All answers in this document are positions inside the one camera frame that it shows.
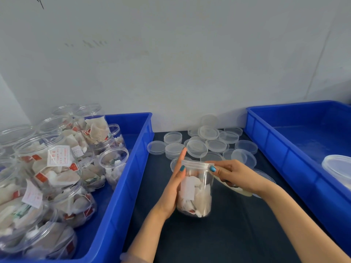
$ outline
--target forearm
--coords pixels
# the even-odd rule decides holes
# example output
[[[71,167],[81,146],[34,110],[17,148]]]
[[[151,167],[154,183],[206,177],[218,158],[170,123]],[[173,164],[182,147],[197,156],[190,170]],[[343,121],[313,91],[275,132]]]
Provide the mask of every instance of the forearm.
[[[303,263],[351,262],[281,187],[269,183],[260,196],[272,209]]]
[[[165,219],[152,209],[129,247],[128,254],[152,263],[164,222]]]

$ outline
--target person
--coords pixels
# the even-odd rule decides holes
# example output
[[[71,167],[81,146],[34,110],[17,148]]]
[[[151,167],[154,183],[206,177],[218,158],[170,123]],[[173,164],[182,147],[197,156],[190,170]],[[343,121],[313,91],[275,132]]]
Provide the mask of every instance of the person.
[[[169,183],[159,201],[147,215],[127,253],[120,259],[125,263],[152,263],[156,254],[162,226],[175,210],[178,186],[185,177],[182,160],[184,148]],[[272,209],[278,222],[292,243],[302,263],[351,263],[340,249],[303,209],[280,186],[260,176],[237,160],[209,161],[213,175],[229,186],[238,186],[259,195]]]

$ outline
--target dark tabletop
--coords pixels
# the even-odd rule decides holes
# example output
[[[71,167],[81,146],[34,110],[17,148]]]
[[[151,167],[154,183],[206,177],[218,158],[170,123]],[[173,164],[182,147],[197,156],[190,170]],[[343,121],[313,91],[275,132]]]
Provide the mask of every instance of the dark tabletop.
[[[190,138],[186,131],[181,133],[182,143]],[[163,141],[164,135],[165,132],[155,133],[154,140]],[[250,140],[245,133],[240,139]],[[255,157],[255,168],[271,176],[321,226],[266,157],[260,151]],[[170,163],[165,154],[149,154],[123,251],[128,249],[148,212],[160,198],[172,175]],[[214,179],[211,214],[205,218],[191,218],[176,210],[163,226],[154,262],[289,263],[300,260],[262,199],[245,197]]]

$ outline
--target blue crate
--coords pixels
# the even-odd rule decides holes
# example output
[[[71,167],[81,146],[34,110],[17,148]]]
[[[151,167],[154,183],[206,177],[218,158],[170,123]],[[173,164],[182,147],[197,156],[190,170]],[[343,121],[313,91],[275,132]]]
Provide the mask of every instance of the blue crate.
[[[245,132],[351,256],[351,191],[325,156],[351,156],[351,106],[317,101],[247,108]]]
[[[98,212],[76,229],[77,250],[73,259],[57,263],[119,262],[124,239],[147,162],[147,144],[153,140],[152,113],[106,115],[109,124],[117,123],[129,150],[129,159],[113,192],[106,185],[93,192]],[[52,260],[1,260],[0,262],[45,262]]]

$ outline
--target hand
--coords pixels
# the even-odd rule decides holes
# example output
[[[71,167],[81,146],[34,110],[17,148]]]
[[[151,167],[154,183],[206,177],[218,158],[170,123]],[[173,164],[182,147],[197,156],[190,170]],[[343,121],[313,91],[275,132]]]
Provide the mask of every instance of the hand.
[[[162,196],[153,208],[164,220],[168,219],[176,208],[178,186],[185,177],[185,166],[182,166],[182,160],[184,159],[185,154],[186,148],[183,148],[174,168],[174,172],[164,189]]]
[[[260,195],[271,181],[257,174],[236,159],[230,161],[207,161],[213,163],[215,170],[210,171],[228,186],[238,186],[248,192]]]

